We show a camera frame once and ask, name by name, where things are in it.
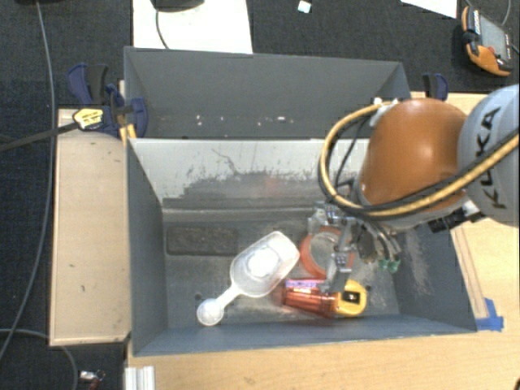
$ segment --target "small white object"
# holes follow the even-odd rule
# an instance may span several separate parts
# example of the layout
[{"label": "small white object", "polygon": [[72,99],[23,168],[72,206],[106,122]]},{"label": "small white object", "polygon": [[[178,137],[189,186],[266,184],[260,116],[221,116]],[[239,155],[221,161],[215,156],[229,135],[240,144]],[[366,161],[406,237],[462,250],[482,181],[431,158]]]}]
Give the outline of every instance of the small white object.
[{"label": "small white object", "polygon": [[300,258],[294,243],[281,232],[272,232],[238,254],[229,268],[231,286],[216,299],[197,308],[198,321],[213,327],[237,296],[264,297],[292,270]]},{"label": "small white object", "polygon": [[[379,97],[374,99],[374,104],[381,104],[382,102],[383,100]],[[397,104],[399,104],[399,100],[397,98],[394,98],[392,104],[389,104],[387,106],[381,106],[370,118],[370,126],[375,127],[375,125],[381,120],[381,117],[387,114]]]},{"label": "small white object", "polygon": [[155,368],[127,367],[124,369],[125,390],[155,390]]},{"label": "small white object", "polygon": [[300,4],[298,4],[298,11],[301,13],[310,13],[310,8],[312,4],[306,2],[305,0],[300,0]]}]

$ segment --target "black carpet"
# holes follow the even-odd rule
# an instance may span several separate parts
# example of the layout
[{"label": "black carpet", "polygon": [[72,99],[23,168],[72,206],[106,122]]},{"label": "black carpet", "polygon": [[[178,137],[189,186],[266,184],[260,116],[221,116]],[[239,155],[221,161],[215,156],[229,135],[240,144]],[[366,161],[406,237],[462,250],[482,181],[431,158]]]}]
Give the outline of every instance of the black carpet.
[{"label": "black carpet", "polygon": [[[247,0],[258,53],[305,54],[401,61],[414,90],[422,74],[443,74],[452,91],[489,92],[518,83],[518,57],[508,78],[487,75],[462,52],[460,22],[406,6],[398,0]],[[506,0],[474,0],[501,20]],[[519,0],[507,26],[518,45]],[[40,0],[50,44],[59,105],[76,100],[64,74],[79,62],[105,63],[109,82],[123,78],[123,47],[132,42],[132,0]],[[0,135],[23,137],[50,126],[50,86],[34,2],[0,0]],[[45,207],[49,142],[0,154],[0,328],[19,308],[37,249]],[[48,330],[50,229],[32,296],[20,327]],[[121,344],[72,349],[81,370],[103,369],[102,388],[121,387]],[[67,359],[36,338],[16,337],[0,364],[0,388],[66,389],[72,383]]]}]

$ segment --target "white plastic scoop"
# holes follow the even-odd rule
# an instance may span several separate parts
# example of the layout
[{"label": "white plastic scoop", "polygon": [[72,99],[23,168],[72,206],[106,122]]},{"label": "white plastic scoop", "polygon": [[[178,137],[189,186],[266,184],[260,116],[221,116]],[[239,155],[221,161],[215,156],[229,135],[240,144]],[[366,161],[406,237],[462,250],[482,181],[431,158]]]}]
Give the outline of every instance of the white plastic scoop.
[{"label": "white plastic scoop", "polygon": [[231,287],[216,299],[206,299],[197,308],[202,325],[212,327],[224,316],[224,308],[237,296],[264,297],[296,265],[300,253],[281,232],[272,232],[238,254],[229,268]]}]

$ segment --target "gray bin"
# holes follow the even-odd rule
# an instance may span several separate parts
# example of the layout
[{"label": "gray bin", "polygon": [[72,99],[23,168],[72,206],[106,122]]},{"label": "gray bin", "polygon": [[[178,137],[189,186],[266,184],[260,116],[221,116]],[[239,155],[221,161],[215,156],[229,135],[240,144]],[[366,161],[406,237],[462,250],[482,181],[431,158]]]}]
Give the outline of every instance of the gray bin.
[{"label": "gray bin", "polygon": [[[197,306],[228,287],[235,255],[274,230],[296,244],[305,236],[314,201],[323,199],[316,181],[322,141],[314,138],[372,97],[410,93],[399,63],[136,49],[125,54],[126,95],[144,95],[150,113],[149,138],[131,140],[127,152],[134,355],[476,330],[449,233],[432,234],[424,226],[400,236],[404,252],[395,275],[355,262],[353,278],[371,288],[360,318],[327,320],[284,307],[278,287],[261,299],[239,297],[220,325],[201,326]],[[185,86],[179,85],[183,77]],[[292,88],[284,100],[273,94],[280,80]],[[363,85],[352,92],[354,81]],[[226,92],[224,82],[236,87]],[[271,100],[263,117],[265,105],[243,107],[258,101],[259,92]],[[230,117],[240,117],[235,127],[217,125]],[[340,143],[338,155],[346,147]],[[352,171],[365,148],[366,140],[353,152]],[[306,275],[298,265],[289,276]]]}]

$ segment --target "yellow label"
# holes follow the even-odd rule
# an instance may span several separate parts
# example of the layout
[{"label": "yellow label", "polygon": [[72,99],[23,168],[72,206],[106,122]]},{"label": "yellow label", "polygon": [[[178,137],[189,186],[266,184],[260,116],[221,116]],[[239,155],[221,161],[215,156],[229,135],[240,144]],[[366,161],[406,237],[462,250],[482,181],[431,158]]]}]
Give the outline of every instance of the yellow label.
[{"label": "yellow label", "polygon": [[349,279],[343,293],[337,294],[337,314],[358,316],[366,308],[366,290],[355,280]]},{"label": "yellow label", "polygon": [[103,125],[103,110],[83,108],[77,111],[72,118],[78,123],[81,130],[95,130]]}]

